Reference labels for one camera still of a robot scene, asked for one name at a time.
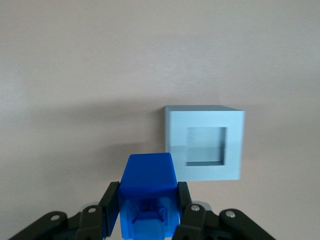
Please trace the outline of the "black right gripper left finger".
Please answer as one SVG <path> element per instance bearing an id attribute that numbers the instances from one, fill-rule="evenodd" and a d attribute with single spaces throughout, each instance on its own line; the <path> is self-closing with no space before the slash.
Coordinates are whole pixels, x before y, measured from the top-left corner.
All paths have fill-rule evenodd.
<path id="1" fill-rule="evenodd" d="M 72 217 L 51 211 L 11 237 L 12 240 L 104 240 L 113 232 L 120 212 L 118 181 L 111 182 L 97 204 Z"/>

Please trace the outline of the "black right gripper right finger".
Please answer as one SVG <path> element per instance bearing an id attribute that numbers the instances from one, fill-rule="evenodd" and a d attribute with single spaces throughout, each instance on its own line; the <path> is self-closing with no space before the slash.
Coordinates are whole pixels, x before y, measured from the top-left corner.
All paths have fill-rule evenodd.
<path id="1" fill-rule="evenodd" d="M 222 210 L 216 215 L 200 203 L 193 203 L 188 184 L 178 184 L 179 207 L 182 210 L 180 224 L 175 228 L 173 240 L 273 240 L 242 211 L 234 208 Z"/>

